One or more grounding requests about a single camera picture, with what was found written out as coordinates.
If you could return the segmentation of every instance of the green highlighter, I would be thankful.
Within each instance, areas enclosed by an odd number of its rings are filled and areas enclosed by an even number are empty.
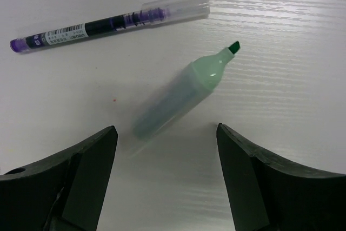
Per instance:
[[[150,140],[201,103],[218,86],[226,64],[239,49],[237,41],[218,54],[191,62],[135,121],[134,135]]]

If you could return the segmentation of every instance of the pen label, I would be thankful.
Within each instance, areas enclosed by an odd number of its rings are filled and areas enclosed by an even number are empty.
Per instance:
[[[73,27],[65,27],[46,32],[44,34],[44,38],[49,45],[86,38],[88,36],[89,35],[85,30],[85,24],[78,24],[74,25]]]

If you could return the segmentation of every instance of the green chisel tip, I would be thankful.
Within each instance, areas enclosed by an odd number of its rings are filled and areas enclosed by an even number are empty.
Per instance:
[[[231,51],[231,53],[236,54],[240,49],[239,42],[237,41],[233,43],[230,47],[228,47],[228,49]]]

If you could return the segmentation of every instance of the wood grain texture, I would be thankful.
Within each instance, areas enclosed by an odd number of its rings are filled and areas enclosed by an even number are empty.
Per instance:
[[[234,230],[218,122],[296,162],[346,173],[346,0],[210,0],[205,20],[28,55],[8,46],[148,1],[0,0],[3,173],[111,124],[121,135],[152,91],[235,40],[242,49],[215,94],[132,160],[117,152],[98,230]]]

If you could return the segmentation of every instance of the barcode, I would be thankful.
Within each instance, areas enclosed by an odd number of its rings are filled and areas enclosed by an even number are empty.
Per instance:
[[[73,27],[65,27],[65,28],[62,28],[62,29],[58,29],[58,30],[54,30],[54,31],[49,31],[47,35],[48,36],[52,36],[52,35],[61,34],[63,32],[79,30],[79,29],[82,29],[82,27],[83,27],[83,24],[78,24],[78,25],[74,25]]]

